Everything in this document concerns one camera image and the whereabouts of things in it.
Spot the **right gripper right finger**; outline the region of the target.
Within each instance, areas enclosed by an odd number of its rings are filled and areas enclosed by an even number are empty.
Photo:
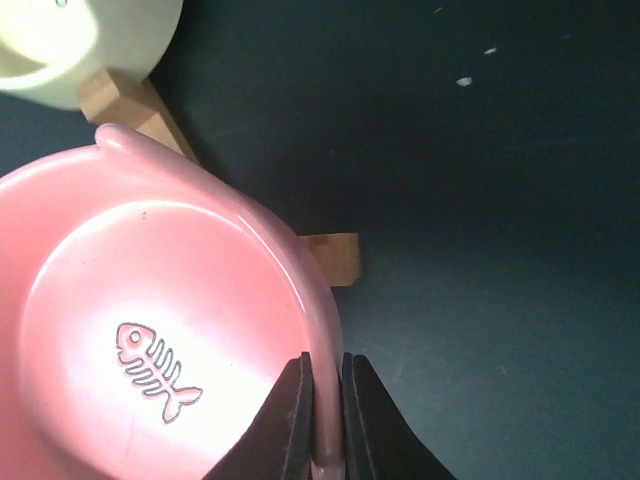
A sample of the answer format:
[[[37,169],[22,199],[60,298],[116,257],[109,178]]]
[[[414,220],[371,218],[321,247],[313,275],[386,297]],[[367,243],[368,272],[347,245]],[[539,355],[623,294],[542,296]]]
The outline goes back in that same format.
[[[349,479],[454,477],[414,434],[364,355],[343,357],[342,406]]]

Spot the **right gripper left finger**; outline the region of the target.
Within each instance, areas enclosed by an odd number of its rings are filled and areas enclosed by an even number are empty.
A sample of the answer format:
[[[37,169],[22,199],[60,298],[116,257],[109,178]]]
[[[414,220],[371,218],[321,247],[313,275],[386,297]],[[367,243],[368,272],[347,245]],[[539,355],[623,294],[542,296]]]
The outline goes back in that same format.
[[[209,480],[307,479],[313,433],[314,381],[307,352],[287,362],[254,420],[205,475]]]

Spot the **pink pet bowl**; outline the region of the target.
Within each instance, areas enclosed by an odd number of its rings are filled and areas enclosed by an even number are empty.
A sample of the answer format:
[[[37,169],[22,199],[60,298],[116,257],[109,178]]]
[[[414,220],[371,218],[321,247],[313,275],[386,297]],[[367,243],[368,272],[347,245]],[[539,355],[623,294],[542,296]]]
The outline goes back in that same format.
[[[308,353],[346,475],[331,289],[276,215],[122,126],[1,180],[1,475],[199,479]]]

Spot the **wooden bowl stand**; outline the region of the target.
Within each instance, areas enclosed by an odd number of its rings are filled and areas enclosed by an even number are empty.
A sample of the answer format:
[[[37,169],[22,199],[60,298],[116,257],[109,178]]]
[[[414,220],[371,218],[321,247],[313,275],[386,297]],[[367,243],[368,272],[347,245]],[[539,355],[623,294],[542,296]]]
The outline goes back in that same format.
[[[150,79],[136,82],[102,69],[75,91],[85,118],[95,125],[117,123],[134,129],[199,162]],[[333,287],[353,285],[361,276],[360,240],[356,233],[306,235],[301,238]]]

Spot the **yellow pet bowl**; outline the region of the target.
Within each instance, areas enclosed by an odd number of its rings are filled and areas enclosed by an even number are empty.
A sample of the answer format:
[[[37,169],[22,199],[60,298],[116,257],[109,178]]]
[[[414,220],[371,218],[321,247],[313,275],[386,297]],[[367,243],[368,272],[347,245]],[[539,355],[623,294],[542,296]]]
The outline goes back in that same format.
[[[184,3],[168,0],[1,3],[1,92],[62,109],[103,69],[146,78],[166,52]]]

